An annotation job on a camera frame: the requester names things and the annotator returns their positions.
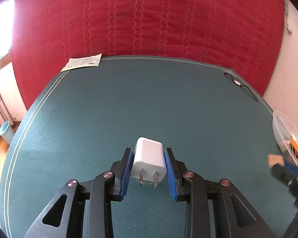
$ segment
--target window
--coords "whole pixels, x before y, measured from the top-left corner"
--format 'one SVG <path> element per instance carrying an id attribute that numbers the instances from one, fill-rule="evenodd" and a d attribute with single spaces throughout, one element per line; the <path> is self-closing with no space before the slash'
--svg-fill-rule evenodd
<path id="1" fill-rule="evenodd" d="M 11 46 L 14 0 L 0 4 L 0 58 L 6 55 Z"/>

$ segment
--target red bedspread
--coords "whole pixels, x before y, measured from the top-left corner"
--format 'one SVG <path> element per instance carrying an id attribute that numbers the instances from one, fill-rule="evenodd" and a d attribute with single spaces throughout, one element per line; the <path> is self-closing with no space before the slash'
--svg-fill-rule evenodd
<path id="1" fill-rule="evenodd" d="M 26 108 L 69 58 L 159 55 L 233 68 L 260 94 L 283 0 L 15 0 L 12 63 Z"/>

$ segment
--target power plug prong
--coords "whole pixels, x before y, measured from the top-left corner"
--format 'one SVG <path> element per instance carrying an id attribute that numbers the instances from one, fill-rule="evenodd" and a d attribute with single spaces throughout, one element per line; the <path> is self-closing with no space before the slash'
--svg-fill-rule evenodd
<path id="1" fill-rule="evenodd" d="M 139 176 L 139 184 L 140 184 L 140 186 L 143 183 L 143 179 L 144 179 L 144 169 L 142 168 L 141 171 L 140 171 L 140 176 Z"/>
<path id="2" fill-rule="evenodd" d="M 158 187 L 158 172 L 155 172 L 153 175 L 153 188 L 156 189 Z"/>

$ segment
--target paper sheet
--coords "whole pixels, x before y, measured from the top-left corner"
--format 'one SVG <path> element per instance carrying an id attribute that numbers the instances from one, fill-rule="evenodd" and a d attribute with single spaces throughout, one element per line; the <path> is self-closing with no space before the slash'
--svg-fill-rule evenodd
<path id="1" fill-rule="evenodd" d="M 93 55 L 90 57 L 70 58 L 61 72 L 81 67 L 98 66 L 101 57 L 102 54 Z"/>

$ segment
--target blue gripper pad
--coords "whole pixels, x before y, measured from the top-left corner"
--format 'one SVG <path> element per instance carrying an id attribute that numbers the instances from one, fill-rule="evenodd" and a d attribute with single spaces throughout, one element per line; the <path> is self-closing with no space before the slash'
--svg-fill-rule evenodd
<path id="1" fill-rule="evenodd" d="M 121 189 L 120 189 L 121 200 L 123 200 L 125 195 L 127 194 L 128 184 L 130 180 L 130 172 L 131 172 L 131 167 L 133 166 L 133 161 L 134 161 L 134 151 L 131 149 L 127 158 L 123 176 L 121 177 Z"/>
<path id="2" fill-rule="evenodd" d="M 164 154 L 165 164 L 167 166 L 167 179 L 169 184 L 170 195 L 176 201 L 178 197 L 178 193 L 177 193 L 177 182 L 175 179 L 174 171 L 169 158 L 169 154 L 166 149 L 163 151 L 163 154 Z"/>
<path id="3" fill-rule="evenodd" d="M 285 161 L 285 167 L 290 170 L 294 175 L 297 175 L 298 176 L 298 167 L 293 165 L 292 163 Z"/>

